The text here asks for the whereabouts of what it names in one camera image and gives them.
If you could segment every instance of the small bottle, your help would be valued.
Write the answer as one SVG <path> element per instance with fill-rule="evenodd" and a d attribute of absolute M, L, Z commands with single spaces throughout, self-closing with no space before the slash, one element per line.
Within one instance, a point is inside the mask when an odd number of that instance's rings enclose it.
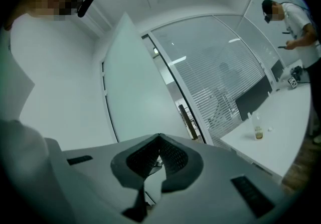
<path fill-rule="evenodd" d="M 252 124 L 254 128 L 254 134 L 256 139 L 263 138 L 262 118 L 259 113 L 253 113 Z"/>

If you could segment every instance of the man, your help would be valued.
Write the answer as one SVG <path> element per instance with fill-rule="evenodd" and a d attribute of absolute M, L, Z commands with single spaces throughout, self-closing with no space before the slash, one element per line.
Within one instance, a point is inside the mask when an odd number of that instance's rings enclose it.
<path fill-rule="evenodd" d="M 77 12 L 82 0 L 20 0 L 0 30 L 0 119 L 18 120 L 34 83 L 20 68 L 11 53 L 10 30 L 24 14 L 56 19 Z"/>
<path fill-rule="evenodd" d="M 286 29 L 290 32 L 293 40 L 286 42 L 286 50 L 297 50 L 299 57 L 303 63 L 303 67 L 307 70 L 310 85 L 313 106 L 316 114 L 321 121 L 321 86 L 319 85 L 319 71 L 321 69 L 321 60 L 319 60 L 316 49 L 317 33 L 311 20 L 308 18 L 304 10 L 291 3 L 279 4 L 272 0 L 264 0 L 262 3 L 263 12 L 266 14 L 267 22 L 284 21 Z M 313 140 L 316 144 L 321 144 L 321 135 Z"/>

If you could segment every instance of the wooden floor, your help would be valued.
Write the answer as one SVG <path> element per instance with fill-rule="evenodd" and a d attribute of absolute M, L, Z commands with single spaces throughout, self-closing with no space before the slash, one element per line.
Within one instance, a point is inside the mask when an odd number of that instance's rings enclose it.
<path fill-rule="evenodd" d="M 311 138 L 305 138 L 296 159 L 282 181 L 282 187 L 288 194 L 305 187 L 314 170 L 321 146 L 314 145 Z"/>

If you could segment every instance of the black mesh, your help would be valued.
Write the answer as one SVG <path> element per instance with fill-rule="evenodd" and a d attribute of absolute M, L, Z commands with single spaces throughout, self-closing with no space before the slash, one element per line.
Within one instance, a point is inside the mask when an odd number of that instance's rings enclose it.
<path fill-rule="evenodd" d="M 159 140 L 154 139 L 138 149 L 127 158 L 127 166 L 142 178 L 147 178 L 159 155 L 158 144 Z"/>
<path fill-rule="evenodd" d="M 187 165 L 187 153 L 164 139 L 161 140 L 159 154 L 165 164 L 167 176 L 173 175 Z"/>

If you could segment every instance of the ceiling light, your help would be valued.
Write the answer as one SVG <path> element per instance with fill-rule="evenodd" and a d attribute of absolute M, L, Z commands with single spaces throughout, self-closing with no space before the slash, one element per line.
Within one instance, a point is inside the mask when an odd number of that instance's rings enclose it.
<path fill-rule="evenodd" d="M 184 61 L 184 60 L 186 60 L 186 56 L 184 56 L 184 57 L 182 57 L 180 59 L 177 59 L 175 61 L 172 61 L 169 65 L 174 65 L 174 64 L 179 63 L 179 62 Z"/>
<path fill-rule="evenodd" d="M 240 38 L 235 38 L 235 39 L 230 40 L 229 43 L 233 43 L 233 42 L 239 41 L 239 40 L 241 40 L 241 39 Z"/>

